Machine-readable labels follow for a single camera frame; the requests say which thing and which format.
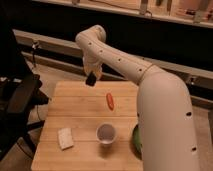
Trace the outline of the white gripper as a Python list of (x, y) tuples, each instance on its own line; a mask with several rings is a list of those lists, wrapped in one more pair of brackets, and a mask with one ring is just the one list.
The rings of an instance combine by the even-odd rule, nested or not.
[(102, 63), (99, 60), (84, 57), (83, 68), (87, 76), (93, 73), (97, 80), (99, 80), (102, 76)]

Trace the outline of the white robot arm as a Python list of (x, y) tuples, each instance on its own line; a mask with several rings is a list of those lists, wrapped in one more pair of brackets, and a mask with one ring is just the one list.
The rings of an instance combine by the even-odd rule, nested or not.
[(86, 74), (108, 65), (138, 86), (137, 115), (143, 171), (200, 171), (189, 90), (178, 76), (106, 44), (94, 25), (76, 35)]

